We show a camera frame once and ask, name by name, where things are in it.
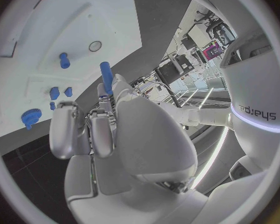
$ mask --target logo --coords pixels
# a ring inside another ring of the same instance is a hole
[[[251,109],[250,106],[248,106],[248,107],[239,106],[239,107],[240,107],[241,111],[244,111],[251,115],[255,115],[256,117],[261,116],[262,118],[265,118],[267,121],[269,121],[269,119],[271,119],[271,120],[276,119],[276,113],[269,113],[269,112],[254,110],[254,109]]]

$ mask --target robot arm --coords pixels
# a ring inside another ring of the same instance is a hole
[[[166,102],[155,102],[167,111],[178,123],[187,126],[197,126],[198,124],[226,126],[233,130],[231,120],[231,109],[199,109],[195,106],[178,108]]]

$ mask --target circular hole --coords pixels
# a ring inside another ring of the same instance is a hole
[[[94,41],[89,45],[89,50],[92,52],[96,52],[101,49],[102,43],[100,41]]]

